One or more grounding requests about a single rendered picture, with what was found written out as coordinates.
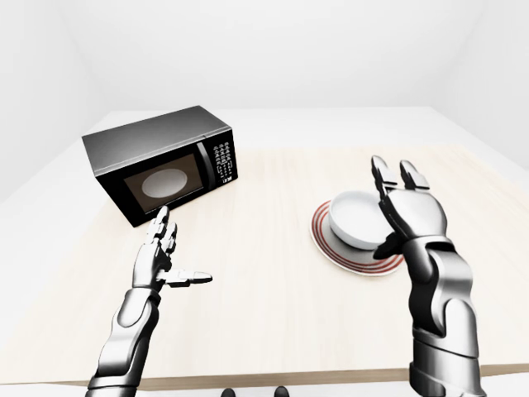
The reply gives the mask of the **silver robot right hand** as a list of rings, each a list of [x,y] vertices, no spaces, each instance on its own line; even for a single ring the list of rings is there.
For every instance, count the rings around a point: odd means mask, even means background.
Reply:
[[[400,161],[404,187],[384,159],[371,158],[371,172],[379,192],[379,208],[392,232],[376,248],[374,258],[384,259],[401,254],[405,243],[423,237],[446,239],[447,218],[438,200],[430,193],[427,179],[408,160]]]

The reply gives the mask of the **silver robot left hand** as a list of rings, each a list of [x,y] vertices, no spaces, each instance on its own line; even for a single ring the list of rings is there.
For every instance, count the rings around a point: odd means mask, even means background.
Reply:
[[[163,206],[151,220],[145,242],[138,251],[132,276],[133,288],[160,292],[164,285],[181,288],[212,281],[212,276],[205,272],[172,270],[171,255],[176,247],[177,231],[176,223],[169,222],[169,208]]]

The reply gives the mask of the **white bowl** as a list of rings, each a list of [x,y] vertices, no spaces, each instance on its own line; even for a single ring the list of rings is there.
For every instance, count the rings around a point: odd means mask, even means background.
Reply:
[[[393,229],[372,193],[351,190],[338,194],[328,208],[331,230],[346,244],[365,251],[380,246]]]

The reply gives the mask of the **white microwave turntable plate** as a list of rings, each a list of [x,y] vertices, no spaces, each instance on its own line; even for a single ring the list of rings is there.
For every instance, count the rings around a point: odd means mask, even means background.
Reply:
[[[172,196],[182,190],[188,176],[179,169],[164,169],[148,176],[142,183],[142,192],[153,199]]]

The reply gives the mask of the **white plate with red rings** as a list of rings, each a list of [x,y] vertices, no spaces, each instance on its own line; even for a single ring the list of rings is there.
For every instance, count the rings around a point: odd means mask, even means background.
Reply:
[[[310,233],[319,251],[332,263],[357,275],[389,275],[405,264],[403,255],[393,255],[382,260],[374,259],[374,251],[354,248],[344,243],[329,223],[330,200],[323,202],[313,213]]]

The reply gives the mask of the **black microwave oven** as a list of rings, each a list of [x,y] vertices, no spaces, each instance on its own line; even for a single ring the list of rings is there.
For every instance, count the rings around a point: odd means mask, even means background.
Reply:
[[[83,144],[94,177],[133,227],[238,177],[231,127],[201,106],[88,134]],[[142,183],[164,169],[182,170],[187,184],[166,198],[146,196]]]

